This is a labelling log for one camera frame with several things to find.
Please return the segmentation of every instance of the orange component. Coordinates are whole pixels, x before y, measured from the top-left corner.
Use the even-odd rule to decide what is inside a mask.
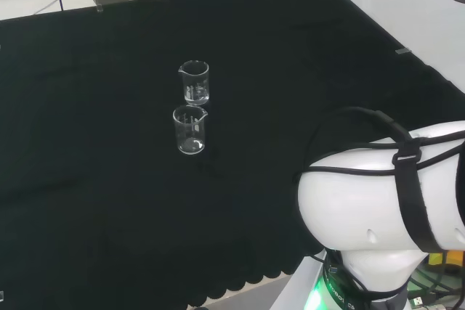
[[[461,250],[450,250],[448,252],[448,257],[445,261],[446,264],[455,264],[458,266],[462,266],[462,258],[464,252]],[[442,253],[431,253],[429,255],[429,265],[439,265],[442,262]]]

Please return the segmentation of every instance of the black fabric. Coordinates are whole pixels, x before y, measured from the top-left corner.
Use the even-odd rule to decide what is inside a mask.
[[[0,44],[4,310],[185,309],[292,273],[321,250],[291,179],[325,111],[465,119],[463,94],[348,0],[133,1],[4,21]],[[188,60],[211,70],[193,157],[171,120]],[[385,136],[363,121],[334,120],[313,155]]]
[[[421,192],[416,169],[420,160],[419,138],[404,142],[392,159],[400,214],[408,234],[420,250],[427,253],[441,253],[442,248],[434,238]]]

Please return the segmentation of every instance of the green led light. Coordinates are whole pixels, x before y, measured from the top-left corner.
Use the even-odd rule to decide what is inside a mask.
[[[304,310],[326,310],[326,305],[322,302],[320,287],[323,282],[323,278],[318,280],[315,288],[308,296],[307,302],[305,303]]]
[[[313,290],[308,296],[307,302],[305,303],[305,310],[317,310],[321,304],[321,295],[318,290]]]

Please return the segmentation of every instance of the metal bracket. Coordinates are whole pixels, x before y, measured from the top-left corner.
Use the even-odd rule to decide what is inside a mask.
[[[408,47],[404,47],[403,49],[395,50],[396,54],[407,54],[409,52],[412,52],[412,50],[410,50]]]

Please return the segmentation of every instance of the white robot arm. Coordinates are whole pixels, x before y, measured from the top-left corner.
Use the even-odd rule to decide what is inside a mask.
[[[335,301],[346,298],[336,290],[333,276],[347,273],[361,292],[355,300],[347,296],[339,307],[359,310],[356,298],[368,295],[375,301],[365,307],[409,309],[406,284],[427,253],[465,250],[465,121],[410,135],[411,140],[396,147],[389,145],[391,139],[382,139],[372,144],[380,149],[329,155],[301,176],[298,202],[303,221],[328,251],[325,291]],[[419,156],[396,156],[402,144],[417,144]],[[413,166],[415,175],[407,174],[409,168],[396,160]]]

